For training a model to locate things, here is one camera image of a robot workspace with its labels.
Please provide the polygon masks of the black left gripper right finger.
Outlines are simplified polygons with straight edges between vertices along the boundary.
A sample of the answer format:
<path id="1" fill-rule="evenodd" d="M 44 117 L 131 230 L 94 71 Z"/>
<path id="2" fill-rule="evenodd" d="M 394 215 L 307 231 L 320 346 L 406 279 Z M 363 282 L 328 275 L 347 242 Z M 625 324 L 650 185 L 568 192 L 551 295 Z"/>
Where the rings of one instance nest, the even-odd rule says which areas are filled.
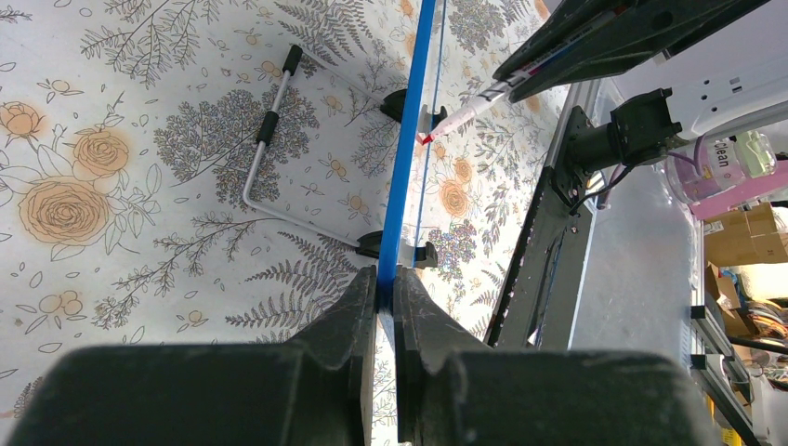
<path id="1" fill-rule="evenodd" d="M 392 289 L 400 441 L 717 445 L 698 388 L 649 352 L 494 349 L 399 268 Z"/>

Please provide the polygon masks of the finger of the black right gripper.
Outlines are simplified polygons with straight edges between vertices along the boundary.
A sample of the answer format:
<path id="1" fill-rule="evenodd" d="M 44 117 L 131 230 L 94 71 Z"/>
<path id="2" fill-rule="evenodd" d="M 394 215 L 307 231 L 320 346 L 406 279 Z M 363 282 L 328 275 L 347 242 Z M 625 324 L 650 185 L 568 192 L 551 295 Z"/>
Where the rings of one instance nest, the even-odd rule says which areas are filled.
<path id="1" fill-rule="evenodd" d="M 509 84 L 571 84 L 626 72 L 612 23 L 627 10 L 626 1 L 561 2 L 492 78 Z"/>
<path id="2" fill-rule="evenodd" d="M 626 72 L 666 49 L 677 55 L 765 4 L 751 0 L 626 2 L 628 10 L 612 23 L 614 43 L 623 46 L 616 53 L 626 60 Z M 558 85 L 568 84 L 524 82 L 508 94 L 508 100 L 517 103 Z"/>

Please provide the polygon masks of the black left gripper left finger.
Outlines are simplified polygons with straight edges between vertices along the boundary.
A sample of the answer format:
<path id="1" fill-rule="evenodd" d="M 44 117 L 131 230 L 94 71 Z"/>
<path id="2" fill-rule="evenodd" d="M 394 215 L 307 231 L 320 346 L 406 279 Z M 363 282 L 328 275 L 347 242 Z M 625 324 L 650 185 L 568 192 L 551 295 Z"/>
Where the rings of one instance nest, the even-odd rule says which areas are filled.
<path id="1" fill-rule="evenodd" d="M 12 445 L 366 445 L 376 269 L 282 343 L 99 346 L 50 370 Z"/>

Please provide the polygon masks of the white red whiteboard marker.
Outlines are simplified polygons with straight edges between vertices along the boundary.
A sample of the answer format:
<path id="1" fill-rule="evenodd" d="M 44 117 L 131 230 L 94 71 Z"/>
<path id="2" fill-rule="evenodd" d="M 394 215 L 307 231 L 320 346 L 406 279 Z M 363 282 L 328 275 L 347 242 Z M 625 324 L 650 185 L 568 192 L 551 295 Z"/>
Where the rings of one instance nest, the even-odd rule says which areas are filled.
<path id="1" fill-rule="evenodd" d="M 461 125 L 475 119 L 478 115 L 489 110 L 499 99 L 512 93 L 518 85 L 533 78 L 549 65 L 567 56 L 570 51 L 575 49 L 589 34 L 605 26 L 626 10 L 626 6 L 620 6 L 598 14 L 587 22 L 587 24 L 584 24 L 579 31 L 563 39 L 557 47 L 549 50 L 523 68 L 514 70 L 503 80 L 497 81 L 478 93 L 458 111 L 453 112 L 447 118 L 435 125 L 428 135 L 423 138 L 418 137 L 417 142 L 422 145 L 427 145 L 435 138 L 448 135 Z"/>

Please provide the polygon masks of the blue framed whiteboard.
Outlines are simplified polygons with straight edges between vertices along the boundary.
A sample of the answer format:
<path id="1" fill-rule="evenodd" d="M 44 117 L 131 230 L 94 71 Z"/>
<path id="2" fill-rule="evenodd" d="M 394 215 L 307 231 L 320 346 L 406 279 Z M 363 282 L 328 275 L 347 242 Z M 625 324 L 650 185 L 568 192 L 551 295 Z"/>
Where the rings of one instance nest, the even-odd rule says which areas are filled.
<path id="1" fill-rule="evenodd" d="M 384 220 L 383 238 L 378 259 L 377 292 L 381 312 L 393 312 L 393 285 L 400 266 L 398 248 L 404 238 L 416 246 L 419 232 L 420 204 L 424 192 L 425 169 L 414 168 L 414 151 L 419 145 L 417 114 L 423 104 L 435 112 L 440 83 L 441 56 L 446 21 L 445 1 L 423 1 L 416 27 L 414 55 L 408 76 L 405 114 L 394 158 L 390 192 Z"/>

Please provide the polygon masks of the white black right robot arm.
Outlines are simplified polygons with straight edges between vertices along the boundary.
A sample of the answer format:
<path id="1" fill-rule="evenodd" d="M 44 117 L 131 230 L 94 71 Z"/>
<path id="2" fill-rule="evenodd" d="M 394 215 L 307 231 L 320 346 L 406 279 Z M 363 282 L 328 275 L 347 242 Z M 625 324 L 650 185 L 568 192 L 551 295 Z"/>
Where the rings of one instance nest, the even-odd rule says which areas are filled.
<path id="1" fill-rule="evenodd" d="M 563 1 L 494 73 L 518 102 L 558 85 L 629 72 L 672 56 L 763 6 L 761 1 Z M 558 153 L 561 168 L 592 173 L 615 164 L 661 161 L 673 148 L 787 99 L 787 77 L 772 60 L 754 69 L 639 94 L 601 128 L 581 125 Z"/>

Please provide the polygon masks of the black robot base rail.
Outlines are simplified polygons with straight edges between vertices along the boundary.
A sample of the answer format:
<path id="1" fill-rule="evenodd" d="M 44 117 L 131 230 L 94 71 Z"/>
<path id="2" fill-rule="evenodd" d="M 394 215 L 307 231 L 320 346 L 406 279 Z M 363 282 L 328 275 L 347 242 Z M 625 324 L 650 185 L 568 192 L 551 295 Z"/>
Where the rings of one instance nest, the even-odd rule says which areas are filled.
<path id="1" fill-rule="evenodd" d="M 561 118 L 484 336 L 493 348 L 571 345 L 594 214 L 574 208 L 590 176 L 567 149 L 593 128 L 579 106 Z"/>

